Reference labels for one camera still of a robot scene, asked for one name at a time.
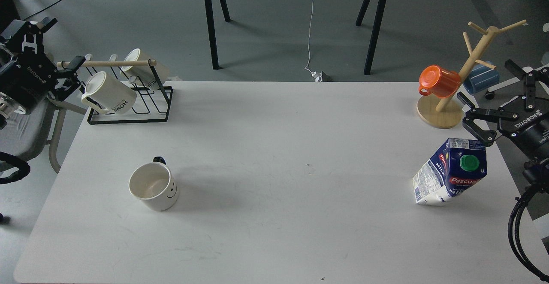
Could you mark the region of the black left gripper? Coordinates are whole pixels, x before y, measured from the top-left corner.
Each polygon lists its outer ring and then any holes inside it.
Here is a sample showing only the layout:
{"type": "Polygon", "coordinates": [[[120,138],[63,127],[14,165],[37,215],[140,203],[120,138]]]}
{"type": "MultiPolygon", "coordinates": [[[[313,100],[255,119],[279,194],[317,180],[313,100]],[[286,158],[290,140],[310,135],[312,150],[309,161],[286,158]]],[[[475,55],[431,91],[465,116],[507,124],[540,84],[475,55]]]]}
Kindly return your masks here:
{"type": "Polygon", "coordinates": [[[56,23],[50,17],[36,23],[12,20],[1,33],[1,48],[12,56],[1,67],[1,102],[11,106],[11,112],[30,114],[47,93],[65,101],[81,86],[77,70],[85,57],[76,56],[58,70],[44,52],[43,34],[56,23]]]}

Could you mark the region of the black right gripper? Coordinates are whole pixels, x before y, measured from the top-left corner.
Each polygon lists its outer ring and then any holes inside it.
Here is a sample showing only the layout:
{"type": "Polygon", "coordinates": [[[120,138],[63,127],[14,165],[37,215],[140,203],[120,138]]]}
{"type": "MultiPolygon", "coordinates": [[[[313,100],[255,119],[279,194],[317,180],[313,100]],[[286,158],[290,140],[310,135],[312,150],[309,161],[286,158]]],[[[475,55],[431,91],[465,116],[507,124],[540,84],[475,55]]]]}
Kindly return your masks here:
{"type": "Polygon", "coordinates": [[[536,97],[535,82],[548,86],[548,67],[530,72],[524,71],[511,59],[504,66],[523,82],[524,94],[516,96],[498,109],[476,107],[462,92],[457,98],[469,110],[465,112],[462,126],[486,147],[496,141],[496,131],[483,130],[475,120],[498,122],[500,133],[510,139],[530,160],[544,163],[549,157],[549,102],[536,97]]]}

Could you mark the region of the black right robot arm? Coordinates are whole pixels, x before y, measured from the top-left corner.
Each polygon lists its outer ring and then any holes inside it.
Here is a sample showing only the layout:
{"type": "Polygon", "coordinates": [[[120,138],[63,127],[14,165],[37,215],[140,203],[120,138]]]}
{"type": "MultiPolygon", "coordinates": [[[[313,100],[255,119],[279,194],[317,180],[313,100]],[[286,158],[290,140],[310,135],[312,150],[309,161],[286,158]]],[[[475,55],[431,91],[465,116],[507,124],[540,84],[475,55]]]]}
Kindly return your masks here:
{"type": "Polygon", "coordinates": [[[462,125],[487,147],[496,141],[496,135],[500,133],[529,159],[523,171],[529,186],[516,198],[507,234],[510,247],[519,262],[541,281],[547,282],[547,274],[541,272],[524,253],[520,243],[520,222],[530,200],[539,193],[547,193],[549,188],[549,101],[536,96],[536,83],[548,84],[548,67],[526,72],[512,60],[507,60],[505,67],[523,82],[524,93],[498,109],[483,109],[476,107],[459,92],[459,101],[469,107],[462,125]]]}

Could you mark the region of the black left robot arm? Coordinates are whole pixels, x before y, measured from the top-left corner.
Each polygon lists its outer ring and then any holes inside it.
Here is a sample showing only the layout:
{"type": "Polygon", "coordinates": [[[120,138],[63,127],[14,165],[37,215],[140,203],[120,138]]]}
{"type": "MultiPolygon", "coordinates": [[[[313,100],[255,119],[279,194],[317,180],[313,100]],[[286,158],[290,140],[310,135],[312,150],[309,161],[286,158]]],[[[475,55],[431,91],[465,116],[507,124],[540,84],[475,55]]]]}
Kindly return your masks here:
{"type": "Polygon", "coordinates": [[[81,87],[77,70],[85,58],[76,56],[66,67],[58,68],[44,51],[43,35],[56,23],[56,18],[49,17],[39,22],[13,20],[1,33],[1,50],[10,56],[1,66],[1,128],[12,116],[29,115],[44,101],[59,109],[57,132],[67,110],[86,113],[66,102],[81,87]]]}

